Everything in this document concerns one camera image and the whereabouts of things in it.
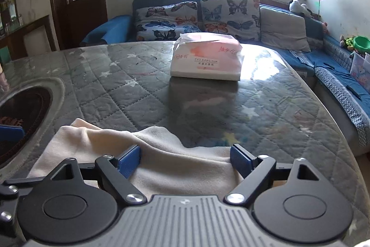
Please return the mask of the cream white sweater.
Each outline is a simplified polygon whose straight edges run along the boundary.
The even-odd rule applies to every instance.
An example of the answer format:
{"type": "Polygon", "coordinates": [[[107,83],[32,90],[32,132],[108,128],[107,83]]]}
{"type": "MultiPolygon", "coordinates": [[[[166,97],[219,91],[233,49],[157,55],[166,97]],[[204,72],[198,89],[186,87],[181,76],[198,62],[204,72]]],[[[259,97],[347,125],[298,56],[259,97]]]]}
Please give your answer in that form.
{"type": "Polygon", "coordinates": [[[62,126],[29,172],[46,176],[62,160],[94,163],[103,155],[119,159],[117,170],[151,198],[162,195],[217,195],[223,198],[241,181],[232,167],[229,147],[186,148],[164,127],[152,126],[138,132],[102,129],[82,119],[62,126]]]}

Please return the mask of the round black induction cooktop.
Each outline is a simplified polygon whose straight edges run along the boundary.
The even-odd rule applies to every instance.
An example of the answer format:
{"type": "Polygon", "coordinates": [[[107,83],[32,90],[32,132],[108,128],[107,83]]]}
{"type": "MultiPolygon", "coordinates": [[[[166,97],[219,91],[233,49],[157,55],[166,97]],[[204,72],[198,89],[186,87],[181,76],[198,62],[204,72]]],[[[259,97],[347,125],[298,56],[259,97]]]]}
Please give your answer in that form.
{"type": "Polygon", "coordinates": [[[52,96],[44,87],[31,87],[1,105],[1,124],[20,126],[25,136],[18,142],[1,142],[1,167],[14,159],[38,130],[49,110],[52,96]]]}

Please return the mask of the grey quilted star tablecloth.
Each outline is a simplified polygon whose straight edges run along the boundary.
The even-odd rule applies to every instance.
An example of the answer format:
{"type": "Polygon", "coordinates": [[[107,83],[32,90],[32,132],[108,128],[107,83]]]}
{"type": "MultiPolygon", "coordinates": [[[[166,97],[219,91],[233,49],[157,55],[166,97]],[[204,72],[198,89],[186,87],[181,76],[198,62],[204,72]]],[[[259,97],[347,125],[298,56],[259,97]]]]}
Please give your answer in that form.
{"type": "Polygon", "coordinates": [[[28,160],[27,175],[53,134],[81,118],[135,132],[165,127],[188,149],[243,145],[278,162],[308,159],[351,203],[345,239],[369,238],[369,194],[358,163],[327,108],[275,51],[250,46],[240,81],[175,78],[173,43],[121,43],[55,51],[3,65],[8,83],[58,77],[65,99],[28,160]]]}

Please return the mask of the pink white tissue pack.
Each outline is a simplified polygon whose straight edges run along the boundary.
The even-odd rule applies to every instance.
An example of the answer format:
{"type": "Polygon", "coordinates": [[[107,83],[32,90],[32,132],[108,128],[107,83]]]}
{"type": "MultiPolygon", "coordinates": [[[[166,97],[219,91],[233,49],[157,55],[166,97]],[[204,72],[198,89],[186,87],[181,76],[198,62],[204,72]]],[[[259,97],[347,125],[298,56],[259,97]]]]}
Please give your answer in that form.
{"type": "Polygon", "coordinates": [[[171,76],[239,81],[242,46],[230,35],[185,33],[175,41],[171,76]]]}

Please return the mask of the plain grey cushion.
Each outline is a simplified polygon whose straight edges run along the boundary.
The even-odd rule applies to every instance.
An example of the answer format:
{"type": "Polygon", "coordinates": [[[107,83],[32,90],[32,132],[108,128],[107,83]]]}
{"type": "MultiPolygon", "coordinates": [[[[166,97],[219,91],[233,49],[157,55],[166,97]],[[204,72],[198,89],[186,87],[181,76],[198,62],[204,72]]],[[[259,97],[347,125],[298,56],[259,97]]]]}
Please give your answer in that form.
{"type": "Polygon", "coordinates": [[[260,7],[261,42],[283,50],[311,52],[303,17],[260,7]]]}

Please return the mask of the left butterfly print cushion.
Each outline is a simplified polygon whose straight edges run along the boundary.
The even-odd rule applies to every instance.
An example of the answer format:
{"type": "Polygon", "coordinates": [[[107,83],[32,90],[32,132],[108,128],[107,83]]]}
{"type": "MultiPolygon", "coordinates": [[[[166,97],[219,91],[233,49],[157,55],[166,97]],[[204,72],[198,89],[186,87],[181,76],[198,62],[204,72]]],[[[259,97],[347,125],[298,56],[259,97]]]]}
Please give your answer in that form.
{"type": "Polygon", "coordinates": [[[175,41],[180,34],[199,33],[197,3],[186,1],[136,10],[137,41],[175,41]]]}

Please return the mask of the butterfly print cushion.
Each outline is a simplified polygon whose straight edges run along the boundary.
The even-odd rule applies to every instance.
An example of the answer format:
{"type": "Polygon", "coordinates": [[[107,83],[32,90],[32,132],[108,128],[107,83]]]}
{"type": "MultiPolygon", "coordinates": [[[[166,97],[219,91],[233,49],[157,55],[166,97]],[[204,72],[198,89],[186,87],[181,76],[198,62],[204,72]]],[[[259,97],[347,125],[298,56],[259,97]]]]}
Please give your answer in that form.
{"type": "Polygon", "coordinates": [[[186,1],[136,10],[137,41],[175,41],[180,34],[199,33],[197,3],[186,1]]]}
{"type": "Polygon", "coordinates": [[[205,31],[260,41],[260,0],[201,0],[205,31]]]}

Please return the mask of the right butterfly print cushion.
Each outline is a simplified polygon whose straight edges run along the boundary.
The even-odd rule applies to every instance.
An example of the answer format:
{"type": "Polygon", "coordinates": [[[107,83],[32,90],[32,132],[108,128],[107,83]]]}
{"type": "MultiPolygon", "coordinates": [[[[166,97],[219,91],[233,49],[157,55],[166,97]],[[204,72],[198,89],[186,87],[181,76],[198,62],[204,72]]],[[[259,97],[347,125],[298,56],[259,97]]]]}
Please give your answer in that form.
{"type": "Polygon", "coordinates": [[[260,41],[260,0],[201,0],[205,31],[260,41]]]}

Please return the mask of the clear plastic storage box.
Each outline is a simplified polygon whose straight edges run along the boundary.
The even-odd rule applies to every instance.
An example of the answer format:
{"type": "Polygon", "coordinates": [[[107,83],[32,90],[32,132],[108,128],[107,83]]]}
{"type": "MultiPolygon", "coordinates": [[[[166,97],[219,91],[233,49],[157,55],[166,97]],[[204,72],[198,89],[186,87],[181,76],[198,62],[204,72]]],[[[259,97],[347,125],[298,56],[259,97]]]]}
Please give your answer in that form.
{"type": "Polygon", "coordinates": [[[353,53],[351,76],[367,91],[369,91],[369,61],[364,57],[353,53]]]}

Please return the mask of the panda plush toy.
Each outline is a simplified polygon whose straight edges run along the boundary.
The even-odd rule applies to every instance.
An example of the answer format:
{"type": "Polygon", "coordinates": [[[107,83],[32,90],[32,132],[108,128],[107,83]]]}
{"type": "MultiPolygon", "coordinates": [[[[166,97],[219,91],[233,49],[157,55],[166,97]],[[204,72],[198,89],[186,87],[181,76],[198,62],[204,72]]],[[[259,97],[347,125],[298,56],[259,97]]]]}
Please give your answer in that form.
{"type": "Polygon", "coordinates": [[[311,18],[312,12],[307,8],[306,4],[299,3],[298,0],[291,0],[289,3],[289,11],[301,17],[311,18]]]}

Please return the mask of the green plastic bowl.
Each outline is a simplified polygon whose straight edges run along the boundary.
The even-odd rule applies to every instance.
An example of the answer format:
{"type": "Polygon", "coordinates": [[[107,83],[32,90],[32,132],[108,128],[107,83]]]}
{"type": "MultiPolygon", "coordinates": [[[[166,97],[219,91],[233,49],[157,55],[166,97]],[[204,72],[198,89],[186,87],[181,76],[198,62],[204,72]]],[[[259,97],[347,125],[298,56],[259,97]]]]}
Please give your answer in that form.
{"type": "Polygon", "coordinates": [[[360,53],[366,53],[370,50],[370,40],[364,36],[356,36],[353,38],[353,45],[360,53]]]}

